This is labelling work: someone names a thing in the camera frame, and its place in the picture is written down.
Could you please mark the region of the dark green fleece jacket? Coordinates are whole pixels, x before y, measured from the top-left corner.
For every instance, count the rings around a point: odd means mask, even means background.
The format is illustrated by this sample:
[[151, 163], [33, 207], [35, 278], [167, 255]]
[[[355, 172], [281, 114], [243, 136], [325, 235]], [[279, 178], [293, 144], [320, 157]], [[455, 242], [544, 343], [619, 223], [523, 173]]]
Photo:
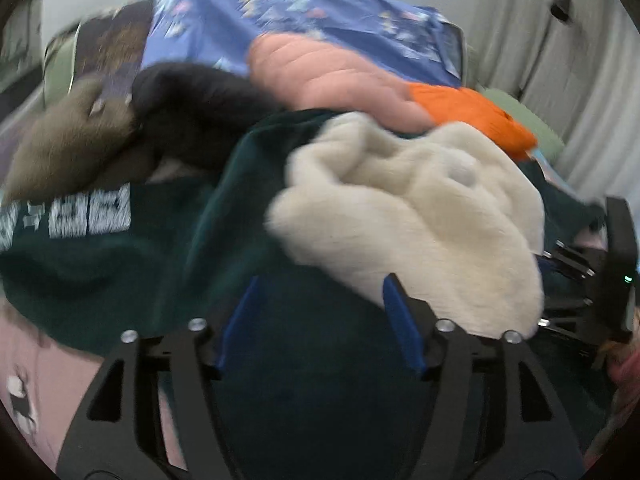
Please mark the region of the dark green fleece jacket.
[[217, 182], [1, 204], [4, 296], [103, 362], [126, 330], [172, 333], [259, 278], [250, 353], [213, 384], [241, 479], [401, 479], [427, 385], [388, 322], [390, 274], [473, 336], [520, 333], [570, 421], [570, 367], [538, 336], [543, 249], [541, 195], [483, 133], [326, 110], [254, 125]]

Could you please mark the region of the pink polka dot blanket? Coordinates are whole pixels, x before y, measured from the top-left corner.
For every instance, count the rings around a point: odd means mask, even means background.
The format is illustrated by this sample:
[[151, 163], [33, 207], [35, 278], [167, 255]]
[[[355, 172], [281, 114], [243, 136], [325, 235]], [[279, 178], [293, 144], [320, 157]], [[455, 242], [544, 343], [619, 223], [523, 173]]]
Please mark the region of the pink polka dot blanket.
[[102, 362], [58, 344], [1, 299], [1, 401], [51, 469]]

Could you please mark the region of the green pillow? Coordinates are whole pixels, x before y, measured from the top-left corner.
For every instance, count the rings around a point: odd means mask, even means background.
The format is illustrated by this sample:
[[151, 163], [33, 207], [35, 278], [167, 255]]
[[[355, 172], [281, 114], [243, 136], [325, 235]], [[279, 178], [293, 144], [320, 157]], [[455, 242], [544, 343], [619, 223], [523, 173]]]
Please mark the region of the green pillow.
[[548, 162], [555, 162], [565, 148], [561, 138], [524, 104], [498, 89], [487, 88], [482, 95], [530, 130], [538, 141], [537, 148]]

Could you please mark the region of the orange puffer jacket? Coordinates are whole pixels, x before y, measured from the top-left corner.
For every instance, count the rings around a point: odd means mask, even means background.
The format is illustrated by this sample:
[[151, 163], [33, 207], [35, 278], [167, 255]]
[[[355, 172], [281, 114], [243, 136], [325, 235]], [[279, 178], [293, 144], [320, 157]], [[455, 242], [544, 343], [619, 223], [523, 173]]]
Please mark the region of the orange puffer jacket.
[[526, 159], [538, 144], [529, 129], [475, 90], [410, 82], [409, 93], [436, 125], [465, 122], [514, 160]]

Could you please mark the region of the white curtain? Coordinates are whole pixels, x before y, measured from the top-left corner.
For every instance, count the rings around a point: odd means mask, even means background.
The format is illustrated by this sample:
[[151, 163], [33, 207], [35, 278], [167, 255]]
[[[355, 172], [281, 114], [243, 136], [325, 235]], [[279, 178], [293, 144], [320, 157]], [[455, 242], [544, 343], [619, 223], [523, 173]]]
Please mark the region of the white curtain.
[[639, 205], [639, 32], [620, 0], [480, 0], [478, 82], [517, 96], [564, 142], [553, 163], [582, 197]]

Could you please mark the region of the brown folded garment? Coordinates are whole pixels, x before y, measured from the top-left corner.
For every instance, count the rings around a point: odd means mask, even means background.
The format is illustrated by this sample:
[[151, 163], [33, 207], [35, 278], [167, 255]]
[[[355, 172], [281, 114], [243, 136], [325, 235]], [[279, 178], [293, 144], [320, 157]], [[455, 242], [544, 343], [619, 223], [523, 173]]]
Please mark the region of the brown folded garment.
[[49, 203], [151, 177], [158, 159], [129, 103], [104, 99], [102, 90], [99, 78], [86, 78], [35, 121], [13, 155], [3, 183], [5, 200]]

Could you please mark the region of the black floor lamp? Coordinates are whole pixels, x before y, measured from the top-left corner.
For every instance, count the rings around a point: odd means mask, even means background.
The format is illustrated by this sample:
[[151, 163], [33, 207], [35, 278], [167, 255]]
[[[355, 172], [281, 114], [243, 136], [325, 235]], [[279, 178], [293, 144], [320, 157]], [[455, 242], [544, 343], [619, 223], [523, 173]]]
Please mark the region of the black floor lamp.
[[572, 20], [573, 0], [552, 0], [550, 4], [550, 13], [563, 24], [567, 24]]

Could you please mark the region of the black garment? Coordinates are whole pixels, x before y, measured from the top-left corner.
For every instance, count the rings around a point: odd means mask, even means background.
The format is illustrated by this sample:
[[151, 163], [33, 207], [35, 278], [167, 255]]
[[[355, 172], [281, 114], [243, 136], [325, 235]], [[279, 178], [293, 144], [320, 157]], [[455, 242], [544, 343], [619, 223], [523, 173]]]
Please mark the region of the black garment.
[[157, 63], [138, 73], [130, 105], [154, 154], [215, 179], [245, 133], [284, 110], [246, 78], [187, 62]]

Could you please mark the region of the pink quilted jacket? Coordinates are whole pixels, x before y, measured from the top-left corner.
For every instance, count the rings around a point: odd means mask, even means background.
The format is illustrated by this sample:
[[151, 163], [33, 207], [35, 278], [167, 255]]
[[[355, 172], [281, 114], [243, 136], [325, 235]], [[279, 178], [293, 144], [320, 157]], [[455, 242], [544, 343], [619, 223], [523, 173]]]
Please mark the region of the pink quilted jacket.
[[247, 53], [250, 81], [289, 110], [361, 112], [386, 129], [424, 133], [434, 120], [407, 81], [353, 50], [289, 32], [258, 36]]

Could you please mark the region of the dark patterned pillow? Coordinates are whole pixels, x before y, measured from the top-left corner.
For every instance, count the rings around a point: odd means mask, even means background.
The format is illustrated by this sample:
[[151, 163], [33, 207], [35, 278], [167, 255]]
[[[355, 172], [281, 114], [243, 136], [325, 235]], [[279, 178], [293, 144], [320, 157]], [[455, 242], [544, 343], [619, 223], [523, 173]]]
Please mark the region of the dark patterned pillow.
[[105, 98], [128, 98], [141, 70], [153, 21], [154, 0], [138, 0], [107, 9], [79, 25], [72, 84], [99, 77]]

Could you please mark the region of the blue patterned duvet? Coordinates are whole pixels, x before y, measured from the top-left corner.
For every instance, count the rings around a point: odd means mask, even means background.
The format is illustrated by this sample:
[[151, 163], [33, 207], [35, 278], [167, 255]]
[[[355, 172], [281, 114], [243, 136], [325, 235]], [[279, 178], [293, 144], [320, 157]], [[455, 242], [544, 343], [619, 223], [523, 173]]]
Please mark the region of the blue patterned duvet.
[[263, 32], [339, 44], [410, 81], [462, 84], [462, 30], [433, 8], [397, 0], [155, 0], [141, 65], [194, 62], [244, 76], [248, 47]]

